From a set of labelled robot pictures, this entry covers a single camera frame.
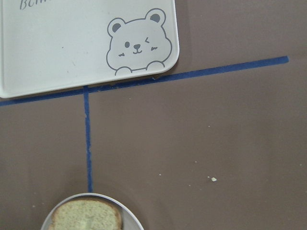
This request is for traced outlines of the bread slice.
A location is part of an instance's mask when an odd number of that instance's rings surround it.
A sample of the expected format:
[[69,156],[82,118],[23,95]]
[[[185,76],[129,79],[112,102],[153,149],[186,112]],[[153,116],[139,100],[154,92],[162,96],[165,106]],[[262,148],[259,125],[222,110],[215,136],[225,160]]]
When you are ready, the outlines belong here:
[[123,222],[120,210],[98,198],[78,198],[68,201],[52,214],[49,230],[120,230]]

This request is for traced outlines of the cream bear tray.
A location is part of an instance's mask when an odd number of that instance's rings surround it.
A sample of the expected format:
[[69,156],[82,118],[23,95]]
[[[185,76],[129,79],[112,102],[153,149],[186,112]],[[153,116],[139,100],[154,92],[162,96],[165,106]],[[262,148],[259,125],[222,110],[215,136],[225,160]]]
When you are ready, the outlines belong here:
[[173,0],[3,0],[0,96],[163,73],[178,60]]

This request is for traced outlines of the white round plate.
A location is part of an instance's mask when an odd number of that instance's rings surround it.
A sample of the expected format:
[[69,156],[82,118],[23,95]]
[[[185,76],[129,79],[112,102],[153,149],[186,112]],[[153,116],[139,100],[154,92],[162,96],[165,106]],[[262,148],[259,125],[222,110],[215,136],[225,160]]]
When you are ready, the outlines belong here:
[[119,212],[122,217],[122,230],[143,230],[144,227],[140,223],[140,221],[137,219],[137,217],[121,202],[108,197],[106,195],[98,194],[98,193],[81,193],[72,195],[68,198],[65,198],[64,200],[60,201],[47,215],[45,218],[41,230],[48,230],[48,228],[52,225],[52,215],[55,214],[55,211],[58,207],[61,205],[70,202],[72,200],[76,199],[85,199],[85,198],[96,198],[100,201],[105,201],[109,204],[114,205],[116,208],[119,209]]

